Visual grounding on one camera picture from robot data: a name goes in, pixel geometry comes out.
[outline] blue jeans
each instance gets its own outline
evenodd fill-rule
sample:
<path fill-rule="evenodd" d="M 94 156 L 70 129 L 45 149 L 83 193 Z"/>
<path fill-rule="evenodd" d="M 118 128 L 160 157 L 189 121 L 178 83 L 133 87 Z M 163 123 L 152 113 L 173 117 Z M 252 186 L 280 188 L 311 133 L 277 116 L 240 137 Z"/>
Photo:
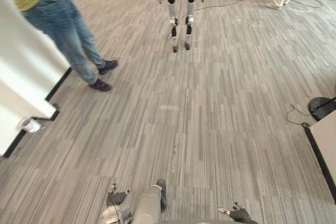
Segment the blue jeans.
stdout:
<path fill-rule="evenodd" d="M 97 76 L 88 68 L 85 55 L 97 68 L 104 68 L 106 61 L 98 54 L 90 29 L 71 0 L 40 0 L 22 14 L 49 35 L 84 81 L 96 82 Z"/>

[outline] metal leg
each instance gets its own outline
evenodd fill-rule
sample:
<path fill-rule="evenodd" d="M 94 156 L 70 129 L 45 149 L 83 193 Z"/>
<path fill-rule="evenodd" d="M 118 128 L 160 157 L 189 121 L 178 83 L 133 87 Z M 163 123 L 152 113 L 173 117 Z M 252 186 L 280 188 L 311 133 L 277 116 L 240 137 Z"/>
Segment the metal leg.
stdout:
<path fill-rule="evenodd" d="M 186 50 L 190 50 L 191 46 L 191 34 L 194 24 L 194 5 L 195 0 L 188 0 L 188 15 L 185 18 L 185 24 L 187 25 L 187 34 L 184 46 Z"/>
<path fill-rule="evenodd" d="M 176 18 L 176 8 L 175 0 L 168 0 L 168 8 L 170 14 L 170 25 L 172 27 L 172 42 L 173 42 L 173 51 L 177 52 L 177 32 L 176 27 L 178 25 L 178 20 Z"/>

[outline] robot leg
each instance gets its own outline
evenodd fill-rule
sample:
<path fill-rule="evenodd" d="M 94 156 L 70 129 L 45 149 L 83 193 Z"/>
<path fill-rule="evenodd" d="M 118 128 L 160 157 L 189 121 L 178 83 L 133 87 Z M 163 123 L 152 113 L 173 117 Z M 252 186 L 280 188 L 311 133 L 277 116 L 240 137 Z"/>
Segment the robot leg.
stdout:
<path fill-rule="evenodd" d="M 137 207 L 134 211 L 132 224 L 156 224 L 159 223 L 162 209 L 162 194 L 165 194 L 165 188 L 153 185 L 140 197 Z"/>
<path fill-rule="evenodd" d="M 191 44 L 191 34 L 192 34 L 192 27 L 194 23 L 194 4 L 195 0 L 188 0 L 188 15 L 185 18 L 185 24 L 187 25 L 187 35 L 186 35 L 186 41 L 185 41 L 185 49 L 190 49 Z"/>
<path fill-rule="evenodd" d="M 178 20 L 176 18 L 176 8 L 175 8 L 175 0 L 168 0 L 169 14 L 170 14 L 170 24 L 172 27 L 172 40 L 173 40 L 173 50 L 177 52 L 177 34 L 176 27 L 178 24 Z"/>

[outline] gray carpet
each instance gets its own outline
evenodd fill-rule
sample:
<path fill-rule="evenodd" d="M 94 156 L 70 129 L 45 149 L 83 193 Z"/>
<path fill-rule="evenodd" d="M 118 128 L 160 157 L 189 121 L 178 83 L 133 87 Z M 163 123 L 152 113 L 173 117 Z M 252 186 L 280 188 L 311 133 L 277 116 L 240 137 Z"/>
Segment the gray carpet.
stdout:
<path fill-rule="evenodd" d="M 73 1 L 101 54 L 119 59 L 102 77 L 113 90 L 93 91 L 70 74 L 51 100 L 56 121 L 0 160 L 0 223 L 100 223 L 114 181 L 132 188 L 135 206 L 159 177 L 168 187 L 162 220 L 228 220 L 216 209 L 236 200 L 259 224 L 336 223 L 304 131 L 285 118 L 291 104 L 308 113 L 312 98 L 335 95 L 335 1 L 198 10 L 190 51 L 181 19 L 177 54 L 166 1 Z M 297 111 L 289 118 L 314 123 Z"/>

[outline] black shoe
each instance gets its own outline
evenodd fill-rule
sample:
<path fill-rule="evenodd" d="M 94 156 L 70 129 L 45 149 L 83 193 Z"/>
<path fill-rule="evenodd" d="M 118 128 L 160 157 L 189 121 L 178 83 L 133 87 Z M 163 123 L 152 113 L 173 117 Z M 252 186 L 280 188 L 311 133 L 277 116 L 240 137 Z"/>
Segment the black shoe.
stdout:
<path fill-rule="evenodd" d="M 104 68 L 99 68 L 98 71 L 100 74 L 105 74 L 110 69 L 116 68 L 119 65 L 117 60 L 106 60 L 106 65 Z"/>
<path fill-rule="evenodd" d="M 166 200 L 166 181 L 163 179 L 159 178 L 156 182 L 158 186 L 162 188 L 161 190 L 161 200 L 160 200 L 160 205 L 161 205 L 161 210 L 163 211 L 167 207 L 167 200 Z"/>
<path fill-rule="evenodd" d="M 89 84 L 89 86 L 93 89 L 97 89 L 101 92 L 107 92 L 109 90 L 111 90 L 111 85 L 101 81 L 101 80 L 97 80 L 94 84 Z"/>

